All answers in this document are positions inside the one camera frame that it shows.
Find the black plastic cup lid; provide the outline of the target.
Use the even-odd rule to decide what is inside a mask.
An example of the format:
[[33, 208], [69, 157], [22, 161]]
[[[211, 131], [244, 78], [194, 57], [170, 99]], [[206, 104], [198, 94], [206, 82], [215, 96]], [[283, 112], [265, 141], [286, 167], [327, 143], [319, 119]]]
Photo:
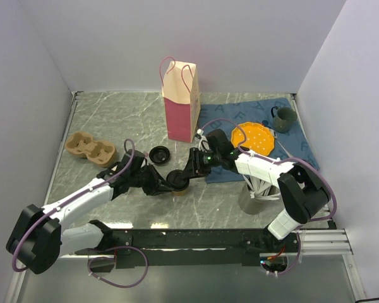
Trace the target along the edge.
[[171, 153], [166, 146], [155, 146], [149, 152], [149, 159], [155, 165], [165, 165], [171, 158]]
[[173, 191], [184, 191], [190, 184], [190, 181], [183, 177], [183, 171], [179, 169], [169, 172], [166, 181], [170, 184]]

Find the pink cream paper gift bag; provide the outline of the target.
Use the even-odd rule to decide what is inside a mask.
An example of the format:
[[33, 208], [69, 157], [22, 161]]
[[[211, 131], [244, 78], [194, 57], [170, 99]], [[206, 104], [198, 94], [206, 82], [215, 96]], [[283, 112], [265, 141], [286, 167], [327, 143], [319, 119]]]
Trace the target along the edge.
[[169, 56], [169, 65], [159, 71], [164, 99], [167, 136], [171, 140], [191, 143], [200, 115], [200, 89], [197, 65]]

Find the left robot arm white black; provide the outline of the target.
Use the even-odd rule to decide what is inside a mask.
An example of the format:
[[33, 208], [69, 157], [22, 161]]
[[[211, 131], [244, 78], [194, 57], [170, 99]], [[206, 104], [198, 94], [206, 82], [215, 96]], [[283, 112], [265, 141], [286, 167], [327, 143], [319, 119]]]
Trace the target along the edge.
[[13, 256], [13, 271], [43, 273], [58, 257], [70, 253], [67, 245], [74, 243], [73, 235], [86, 238], [97, 253], [107, 253], [113, 240], [109, 234], [91, 223], [76, 230], [71, 230], [70, 225], [94, 208], [127, 193], [131, 187], [142, 188], [147, 196], [172, 191], [171, 183], [147, 163], [143, 153], [128, 150], [122, 160], [69, 196], [40, 208], [34, 204], [25, 207], [6, 244], [6, 250]]

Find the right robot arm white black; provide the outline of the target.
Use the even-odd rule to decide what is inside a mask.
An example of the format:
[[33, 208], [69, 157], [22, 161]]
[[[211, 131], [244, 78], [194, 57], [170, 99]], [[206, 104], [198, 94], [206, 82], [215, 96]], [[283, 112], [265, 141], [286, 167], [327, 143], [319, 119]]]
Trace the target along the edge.
[[179, 180], [208, 176], [213, 167], [222, 167], [233, 173], [267, 182], [279, 189], [284, 209], [265, 228], [264, 246], [269, 251], [278, 251], [286, 243], [286, 237], [298, 227], [311, 221], [331, 198], [328, 184], [319, 173], [302, 160], [274, 160], [261, 156], [241, 146], [234, 147], [225, 132], [216, 129], [203, 134], [208, 148], [191, 148], [187, 164]]

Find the grey cylindrical straw holder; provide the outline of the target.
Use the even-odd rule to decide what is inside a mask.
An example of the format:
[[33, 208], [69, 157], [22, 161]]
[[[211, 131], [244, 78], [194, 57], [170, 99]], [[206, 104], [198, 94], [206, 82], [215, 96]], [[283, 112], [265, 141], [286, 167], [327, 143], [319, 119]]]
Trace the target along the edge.
[[252, 198], [249, 185], [245, 184], [239, 195], [238, 205], [243, 212], [249, 215], [257, 215], [266, 209], [271, 202], [277, 201], [278, 199], [279, 190], [276, 187], [271, 186], [268, 190], [268, 194], [262, 194]]

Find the orange dotted plate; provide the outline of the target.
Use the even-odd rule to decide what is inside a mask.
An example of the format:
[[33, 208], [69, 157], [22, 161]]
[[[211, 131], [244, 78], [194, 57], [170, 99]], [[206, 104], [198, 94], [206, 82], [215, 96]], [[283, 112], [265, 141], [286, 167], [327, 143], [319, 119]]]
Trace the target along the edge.
[[269, 156], [274, 150], [275, 139], [269, 128], [266, 128], [257, 122], [244, 122], [239, 127], [246, 133], [246, 136], [240, 129], [234, 128], [231, 133], [231, 143], [237, 146], [240, 142], [242, 147], [249, 148], [263, 156]]

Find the brown pulp cup carrier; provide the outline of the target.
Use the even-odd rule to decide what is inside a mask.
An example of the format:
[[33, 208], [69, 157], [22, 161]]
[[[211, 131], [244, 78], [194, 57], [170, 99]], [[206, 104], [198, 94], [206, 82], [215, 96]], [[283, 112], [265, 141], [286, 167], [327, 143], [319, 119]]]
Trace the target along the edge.
[[91, 134], [83, 131], [71, 134], [64, 147], [71, 155], [85, 158], [99, 167], [108, 167], [117, 157], [114, 144], [106, 140], [95, 140]]

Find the silver spoon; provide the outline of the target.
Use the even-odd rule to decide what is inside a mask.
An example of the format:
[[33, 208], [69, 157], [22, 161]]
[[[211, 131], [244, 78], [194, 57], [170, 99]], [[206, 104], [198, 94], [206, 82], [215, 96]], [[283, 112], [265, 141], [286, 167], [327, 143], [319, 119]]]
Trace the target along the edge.
[[269, 129], [271, 135], [275, 138], [276, 142], [280, 145], [280, 147], [285, 151], [285, 153], [287, 154], [288, 157], [292, 157], [292, 155], [285, 149], [284, 145], [279, 141], [278, 139], [278, 136], [277, 136], [277, 133], [275, 132], [274, 129], [272, 129], [269, 125], [268, 125], [268, 121], [267, 120], [263, 120], [262, 121], [262, 125], [266, 128]]

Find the blue lettered cloth placemat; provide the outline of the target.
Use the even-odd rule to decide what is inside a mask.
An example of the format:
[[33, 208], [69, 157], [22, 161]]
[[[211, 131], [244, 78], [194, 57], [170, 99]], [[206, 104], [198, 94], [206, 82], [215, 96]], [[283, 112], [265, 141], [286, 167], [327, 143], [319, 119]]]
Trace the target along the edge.
[[[263, 120], [267, 120], [268, 125], [272, 127], [273, 119], [270, 111], [274, 106], [296, 109], [294, 101], [290, 101], [285, 97], [234, 104], [203, 104], [201, 105], [198, 124], [199, 126], [204, 126], [210, 122], [211, 124], [205, 128], [206, 133], [214, 129], [222, 129], [227, 137], [230, 137], [231, 131], [234, 129], [233, 122], [236, 124], [244, 122], [262, 123]], [[288, 133], [278, 133], [277, 136], [292, 156], [301, 158], [315, 169], [319, 169], [299, 121], [292, 125]], [[283, 160], [288, 156], [275, 140], [275, 147], [270, 153], [270, 157]]]

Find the dark green mug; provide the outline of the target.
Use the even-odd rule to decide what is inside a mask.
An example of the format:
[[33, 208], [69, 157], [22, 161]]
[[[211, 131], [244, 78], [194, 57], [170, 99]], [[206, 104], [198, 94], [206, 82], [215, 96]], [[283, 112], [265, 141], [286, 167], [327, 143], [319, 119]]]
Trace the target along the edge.
[[270, 113], [273, 119], [272, 128], [278, 133], [288, 133], [298, 118], [296, 112], [289, 107], [274, 106]]

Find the black mounting base rail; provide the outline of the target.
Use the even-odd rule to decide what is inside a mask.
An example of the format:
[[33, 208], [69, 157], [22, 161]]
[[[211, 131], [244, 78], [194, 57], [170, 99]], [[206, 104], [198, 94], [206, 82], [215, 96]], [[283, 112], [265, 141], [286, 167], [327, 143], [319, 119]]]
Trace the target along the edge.
[[95, 248], [77, 255], [116, 258], [116, 268], [240, 264], [259, 266], [261, 254], [299, 249], [296, 234], [278, 241], [267, 229], [111, 229], [94, 220], [105, 233]]

